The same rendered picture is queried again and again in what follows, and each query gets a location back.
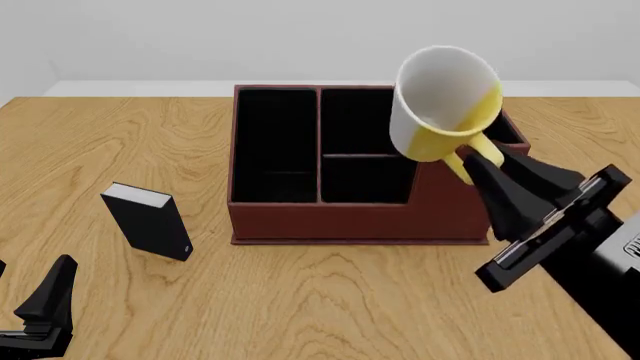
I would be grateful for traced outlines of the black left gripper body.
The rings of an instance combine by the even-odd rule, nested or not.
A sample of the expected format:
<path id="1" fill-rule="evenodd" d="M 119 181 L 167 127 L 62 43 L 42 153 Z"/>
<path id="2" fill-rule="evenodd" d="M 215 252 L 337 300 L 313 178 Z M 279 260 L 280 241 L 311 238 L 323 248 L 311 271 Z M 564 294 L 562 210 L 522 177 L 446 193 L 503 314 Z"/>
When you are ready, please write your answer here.
<path id="1" fill-rule="evenodd" d="M 0 330 L 0 358 L 58 358 L 73 338 L 73 322 L 25 320 L 22 330 Z"/>

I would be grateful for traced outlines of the yellow and white mug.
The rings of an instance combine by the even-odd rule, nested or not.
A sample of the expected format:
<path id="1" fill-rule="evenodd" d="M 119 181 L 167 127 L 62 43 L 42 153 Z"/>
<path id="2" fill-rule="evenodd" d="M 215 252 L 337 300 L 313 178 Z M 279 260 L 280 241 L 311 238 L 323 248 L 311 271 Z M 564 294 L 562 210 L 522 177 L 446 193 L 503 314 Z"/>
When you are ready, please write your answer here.
<path id="1" fill-rule="evenodd" d="M 504 155 L 484 135 L 503 106 L 496 71 L 475 53 L 431 46 L 399 68 L 390 116 L 390 139 L 412 161 L 444 161 L 467 185 L 473 181 L 456 151 L 469 146 L 499 167 Z"/>

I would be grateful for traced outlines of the red-brown desk caddy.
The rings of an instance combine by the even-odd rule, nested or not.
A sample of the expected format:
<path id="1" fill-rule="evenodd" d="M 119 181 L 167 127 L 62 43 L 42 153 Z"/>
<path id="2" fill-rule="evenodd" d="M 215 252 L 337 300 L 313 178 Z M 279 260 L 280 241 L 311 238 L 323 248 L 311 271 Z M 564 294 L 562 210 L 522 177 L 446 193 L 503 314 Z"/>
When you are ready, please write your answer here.
<path id="1" fill-rule="evenodd" d="M 234 89 L 227 205 L 238 245 L 483 244 L 475 188 L 389 138 L 391 86 Z"/>

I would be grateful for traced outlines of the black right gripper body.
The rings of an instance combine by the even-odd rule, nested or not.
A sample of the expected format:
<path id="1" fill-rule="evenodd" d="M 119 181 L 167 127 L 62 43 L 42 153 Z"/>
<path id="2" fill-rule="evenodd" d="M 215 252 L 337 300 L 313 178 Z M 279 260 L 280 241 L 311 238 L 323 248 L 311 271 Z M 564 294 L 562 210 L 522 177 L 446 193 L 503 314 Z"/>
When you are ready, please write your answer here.
<path id="1" fill-rule="evenodd" d="M 609 165 L 579 185 L 581 194 L 566 207 L 555 207 L 544 224 L 526 240 L 509 245 L 476 275 L 493 293 L 505 290 L 534 266 L 560 254 L 565 245 L 595 249 L 623 222 L 608 209 L 610 203 L 631 182 L 621 170 Z"/>

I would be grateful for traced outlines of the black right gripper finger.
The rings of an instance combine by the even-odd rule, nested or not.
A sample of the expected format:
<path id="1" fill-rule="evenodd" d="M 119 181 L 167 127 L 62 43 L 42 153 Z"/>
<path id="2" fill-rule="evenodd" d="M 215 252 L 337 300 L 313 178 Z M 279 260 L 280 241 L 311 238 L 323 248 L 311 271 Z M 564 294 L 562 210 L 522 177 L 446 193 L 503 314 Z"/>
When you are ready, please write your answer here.
<path id="1" fill-rule="evenodd" d="M 515 242 L 528 239 L 555 209 L 477 152 L 467 155 L 463 165 L 480 194 L 498 240 Z"/>
<path id="2" fill-rule="evenodd" d="M 581 194 L 579 185 L 585 180 L 581 173 L 546 164 L 506 145 L 496 146 L 504 156 L 501 170 L 536 197 L 566 207 Z"/>

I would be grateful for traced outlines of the black book with white pages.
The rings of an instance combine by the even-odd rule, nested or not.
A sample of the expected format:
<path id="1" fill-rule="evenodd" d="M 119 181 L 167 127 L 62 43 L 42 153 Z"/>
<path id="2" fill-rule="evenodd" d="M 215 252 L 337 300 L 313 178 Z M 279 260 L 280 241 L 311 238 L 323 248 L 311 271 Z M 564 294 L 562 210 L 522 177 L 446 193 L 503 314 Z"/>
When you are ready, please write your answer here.
<path id="1" fill-rule="evenodd" d="M 186 261 L 193 245 L 169 194 L 112 183 L 101 198 L 132 248 Z"/>

